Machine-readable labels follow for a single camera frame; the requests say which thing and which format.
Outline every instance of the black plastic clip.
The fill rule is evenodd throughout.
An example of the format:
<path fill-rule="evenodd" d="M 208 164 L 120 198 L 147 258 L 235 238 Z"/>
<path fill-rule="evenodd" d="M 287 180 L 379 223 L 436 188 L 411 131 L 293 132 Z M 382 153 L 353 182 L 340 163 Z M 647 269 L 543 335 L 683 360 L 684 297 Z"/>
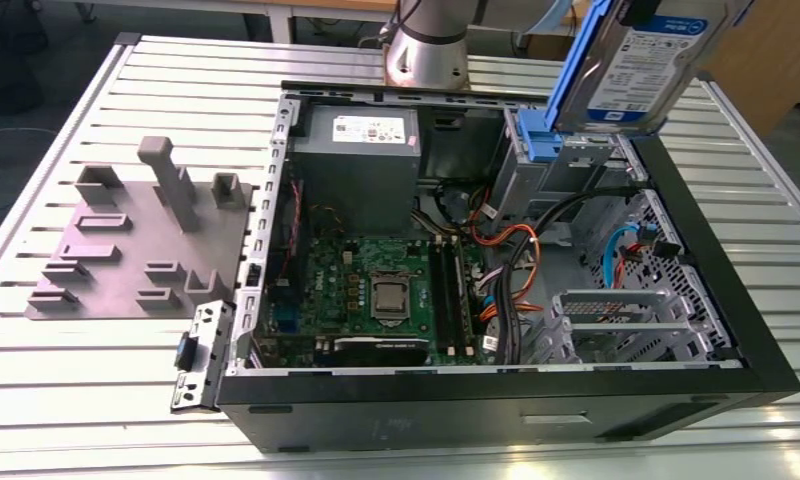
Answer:
<path fill-rule="evenodd" d="M 175 355 L 175 367 L 188 372 L 192 370 L 192 364 L 196 361 L 196 349 L 199 340 L 189 336 L 189 332 L 181 335 L 181 341 L 177 343 L 177 353 Z"/>
<path fill-rule="evenodd" d="M 658 225 L 650 223 L 638 229 L 638 243 L 648 247 L 655 243 L 659 235 Z"/>
<path fill-rule="evenodd" d="M 670 242 L 655 242 L 652 245 L 652 255 L 659 258 L 675 258 L 682 252 L 682 245 Z"/>

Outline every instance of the hard drive label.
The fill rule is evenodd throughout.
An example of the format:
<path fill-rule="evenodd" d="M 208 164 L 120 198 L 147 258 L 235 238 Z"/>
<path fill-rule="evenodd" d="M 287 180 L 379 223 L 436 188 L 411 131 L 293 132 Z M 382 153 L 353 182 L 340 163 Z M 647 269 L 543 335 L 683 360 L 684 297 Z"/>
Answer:
<path fill-rule="evenodd" d="M 676 58 L 707 27 L 702 19 L 656 15 L 647 25 L 628 30 L 590 101 L 590 118 L 632 122 L 652 110 L 675 81 Z"/>

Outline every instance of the table leg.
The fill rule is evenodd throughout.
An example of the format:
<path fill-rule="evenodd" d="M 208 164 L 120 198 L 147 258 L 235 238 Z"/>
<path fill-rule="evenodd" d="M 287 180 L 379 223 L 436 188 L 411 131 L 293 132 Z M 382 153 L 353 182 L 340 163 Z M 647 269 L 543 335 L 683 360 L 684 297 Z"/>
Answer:
<path fill-rule="evenodd" d="M 273 43 L 293 43 L 293 9 L 285 5 L 267 5 L 267 16 Z"/>
<path fill-rule="evenodd" d="M 97 20 L 95 16 L 95 5 L 89 3 L 75 2 L 75 7 L 77 8 L 77 13 L 80 14 L 80 19 L 83 23 L 92 23 Z"/>

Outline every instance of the power supply label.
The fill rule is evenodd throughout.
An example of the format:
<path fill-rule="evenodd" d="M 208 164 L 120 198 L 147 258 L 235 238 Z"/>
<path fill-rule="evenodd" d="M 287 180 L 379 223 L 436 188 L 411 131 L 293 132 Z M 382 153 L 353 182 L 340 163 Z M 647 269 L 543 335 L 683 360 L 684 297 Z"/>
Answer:
<path fill-rule="evenodd" d="M 332 122 L 332 141 L 406 143 L 403 118 L 339 116 Z"/>
<path fill-rule="evenodd" d="M 604 79 L 590 100 L 596 121 L 634 122 L 652 110 L 676 77 L 676 58 L 699 42 L 708 21 L 656 15 L 628 29 Z"/>

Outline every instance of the blue bracket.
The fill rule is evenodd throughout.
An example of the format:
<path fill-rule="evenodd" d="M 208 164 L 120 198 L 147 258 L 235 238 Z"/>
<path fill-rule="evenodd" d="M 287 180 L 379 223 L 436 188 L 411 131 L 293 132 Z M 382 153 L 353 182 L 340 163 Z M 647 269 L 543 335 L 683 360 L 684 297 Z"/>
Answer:
<path fill-rule="evenodd" d="M 528 146 L 531 163 L 550 163 L 558 160 L 563 138 L 546 127 L 546 112 L 543 110 L 519 110 L 519 134 Z"/>
<path fill-rule="evenodd" d="M 554 131 L 555 129 L 558 115 L 560 114 L 560 107 L 570 94 L 575 74 L 580 70 L 582 63 L 587 58 L 587 50 L 590 50 L 592 41 L 596 38 L 596 29 L 602 24 L 604 16 L 608 14 L 612 2 L 614 0 L 595 0 L 590 10 L 587 11 L 584 23 L 582 24 L 582 30 L 578 34 L 575 42 L 572 43 L 570 55 L 566 59 L 563 70 L 560 70 L 560 77 L 558 78 L 552 95 L 548 97 L 546 127 L 550 131 Z"/>
<path fill-rule="evenodd" d="M 555 123 L 560 112 L 560 104 L 566 100 L 572 85 L 572 78 L 580 69 L 587 50 L 595 38 L 596 28 L 602 24 L 614 0 L 595 0 L 582 30 L 572 44 L 566 65 L 560 71 L 554 93 L 548 98 L 548 108 L 542 110 L 519 110 L 519 133 L 528 146 L 528 158 L 532 163 L 548 163 L 558 159 L 563 148 L 563 137 L 555 132 Z"/>

